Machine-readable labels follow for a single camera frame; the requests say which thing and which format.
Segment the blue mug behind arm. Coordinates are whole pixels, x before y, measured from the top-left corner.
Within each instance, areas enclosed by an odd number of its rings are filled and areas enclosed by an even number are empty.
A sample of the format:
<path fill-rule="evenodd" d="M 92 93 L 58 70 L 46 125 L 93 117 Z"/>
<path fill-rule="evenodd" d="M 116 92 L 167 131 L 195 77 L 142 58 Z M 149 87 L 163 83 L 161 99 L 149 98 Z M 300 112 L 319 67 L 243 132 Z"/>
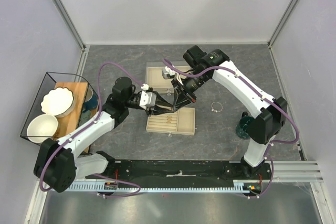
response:
<path fill-rule="evenodd" d="M 89 88 L 83 103 L 82 112 L 94 110 L 98 106 L 98 98 L 96 93 Z"/>

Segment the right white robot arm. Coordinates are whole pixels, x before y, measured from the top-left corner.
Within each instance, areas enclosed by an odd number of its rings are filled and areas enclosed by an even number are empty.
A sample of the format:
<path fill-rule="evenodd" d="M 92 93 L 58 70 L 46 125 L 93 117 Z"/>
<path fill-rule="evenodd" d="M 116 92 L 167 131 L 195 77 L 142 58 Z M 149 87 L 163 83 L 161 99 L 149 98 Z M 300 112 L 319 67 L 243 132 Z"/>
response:
<path fill-rule="evenodd" d="M 164 61 L 167 76 L 173 79 L 174 109 L 196 102 L 195 91 L 210 79 L 225 87 L 253 117 L 247 126 L 250 142 L 240 172 L 245 178 L 254 178 L 259 173 L 259 165 L 265 160 L 269 142 L 285 123 L 287 101 L 282 97 L 275 99 L 258 88 L 220 49 L 207 54 L 200 47 L 193 46 L 183 58 L 190 66 L 191 73 L 182 72 L 168 60 Z"/>

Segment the beige open jewelry box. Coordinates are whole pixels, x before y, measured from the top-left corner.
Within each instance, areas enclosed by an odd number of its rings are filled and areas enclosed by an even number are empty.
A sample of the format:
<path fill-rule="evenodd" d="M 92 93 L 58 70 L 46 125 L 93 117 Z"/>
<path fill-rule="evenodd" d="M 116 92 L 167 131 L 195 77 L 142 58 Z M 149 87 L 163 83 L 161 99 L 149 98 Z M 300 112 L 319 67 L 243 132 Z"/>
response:
<path fill-rule="evenodd" d="M 171 79 L 164 79 L 162 76 L 162 69 L 164 67 L 165 65 L 161 61 L 147 62 L 145 83 L 159 94 L 172 95 L 174 91 Z"/>

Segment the dark green mug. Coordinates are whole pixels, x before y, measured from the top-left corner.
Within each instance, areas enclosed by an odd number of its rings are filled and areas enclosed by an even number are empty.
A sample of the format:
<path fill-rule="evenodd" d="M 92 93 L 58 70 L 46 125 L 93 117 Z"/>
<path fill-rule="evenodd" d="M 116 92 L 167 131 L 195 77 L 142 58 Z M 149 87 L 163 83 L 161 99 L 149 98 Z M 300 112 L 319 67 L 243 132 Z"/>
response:
<path fill-rule="evenodd" d="M 251 117 L 248 112 L 244 111 L 242 113 L 242 116 L 236 126 L 235 132 L 236 135 L 243 140 L 247 140 L 250 138 L 249 134 L 247 133 L 247 128 L 249 124 L 254 120 L 253 117 Z"/>

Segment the white scalloped bowl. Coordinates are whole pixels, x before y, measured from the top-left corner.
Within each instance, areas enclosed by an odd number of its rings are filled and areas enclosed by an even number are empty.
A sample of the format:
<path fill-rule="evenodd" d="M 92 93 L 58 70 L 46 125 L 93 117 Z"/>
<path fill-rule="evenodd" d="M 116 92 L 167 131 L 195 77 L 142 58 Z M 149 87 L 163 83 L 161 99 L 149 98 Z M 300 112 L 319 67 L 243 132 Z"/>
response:
<path fill-rule="evenodd" d="M 76 105 L 74 94 L 68 88 L 58 87 L 43 97 L 41 110 L 45 114 L 63 118 L 69 115 Z"/>

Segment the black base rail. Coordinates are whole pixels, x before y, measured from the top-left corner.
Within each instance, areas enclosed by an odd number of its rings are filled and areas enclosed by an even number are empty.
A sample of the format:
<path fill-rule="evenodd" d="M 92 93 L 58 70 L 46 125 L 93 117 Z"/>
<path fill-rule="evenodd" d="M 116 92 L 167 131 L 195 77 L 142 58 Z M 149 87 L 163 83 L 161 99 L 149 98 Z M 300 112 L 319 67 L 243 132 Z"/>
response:
<path fill-rule="evenodd" d="M 140 160 L 120 159 L 109 162 L 103 176 L 131 181 L 145 177 L 210 177 L 224 180 L 268 180 L 272 170 L 262 162 L 254 168 L 240 161 Z"/>

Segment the wooden board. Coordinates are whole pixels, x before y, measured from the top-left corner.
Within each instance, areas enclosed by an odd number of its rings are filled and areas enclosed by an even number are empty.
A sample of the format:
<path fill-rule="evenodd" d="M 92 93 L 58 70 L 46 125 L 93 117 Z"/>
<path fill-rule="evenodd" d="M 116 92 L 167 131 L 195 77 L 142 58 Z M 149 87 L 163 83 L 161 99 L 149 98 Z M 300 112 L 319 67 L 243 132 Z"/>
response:
<path fill-rule="evenodd" d="M 54 141 L 58 138 L 68 135 L 79 126 L 79 120 L 82 113 L 82 105 L 85 101 L 88 90 L 87 82 L 57 82 L 55 88 L 67 88 L 73 92 L 75 98 L 74 109 L 65 117 L 58 118 L 59 127 L 54 135 Z"/>

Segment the beige ring slot tray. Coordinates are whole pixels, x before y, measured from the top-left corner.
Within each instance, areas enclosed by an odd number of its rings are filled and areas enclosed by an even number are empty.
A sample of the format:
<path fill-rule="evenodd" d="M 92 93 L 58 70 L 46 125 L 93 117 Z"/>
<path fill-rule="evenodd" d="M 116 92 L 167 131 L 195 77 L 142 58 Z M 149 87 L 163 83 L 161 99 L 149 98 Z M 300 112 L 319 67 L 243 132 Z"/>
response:
<path fill-rule="evenodd" d="M 153 133 L 195 135 L 196 110 L 181 108 L 175 113 L 148 117 L 146 131 Z"/>

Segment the white round bowl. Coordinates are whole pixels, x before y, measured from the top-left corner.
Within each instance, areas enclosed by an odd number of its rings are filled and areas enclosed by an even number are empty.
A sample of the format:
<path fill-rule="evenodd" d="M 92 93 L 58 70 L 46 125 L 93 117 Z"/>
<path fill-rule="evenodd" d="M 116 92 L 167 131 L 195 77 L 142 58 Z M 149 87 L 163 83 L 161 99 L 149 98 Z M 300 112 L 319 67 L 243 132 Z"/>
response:
<path fill-rule="evenodd" d="M 27 128 L 27 137 L 31 142 L 40 144 L 48 138 L 53 139 L 58 128 L 59 123 L 55 116 L 42 114 L 30 122 Z"/>

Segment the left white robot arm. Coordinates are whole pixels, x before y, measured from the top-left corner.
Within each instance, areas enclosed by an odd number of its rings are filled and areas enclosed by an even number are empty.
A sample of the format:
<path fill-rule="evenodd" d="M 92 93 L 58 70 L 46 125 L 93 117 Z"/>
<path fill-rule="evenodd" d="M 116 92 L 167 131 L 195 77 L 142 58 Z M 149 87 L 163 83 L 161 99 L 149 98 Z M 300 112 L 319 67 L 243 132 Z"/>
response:
<path fill-rule="evenodd" d="M 42 191 L 51 189 L 61 193 L 74 180 L 99 174 L 111 178 L 115 173 L 112 157 L 100 151 L 82 157 L 82 152 L 99 137 L 111 132 L 129 115 L 130 109 L 142 110 L 147 115 L 173 113 L 174 106 L 152 88 L 136 92 L 128 77 L 115 81 L 104 105 L 89 121 L 73 132 L 54 141 L 43 141 L 34 167 Z"/>

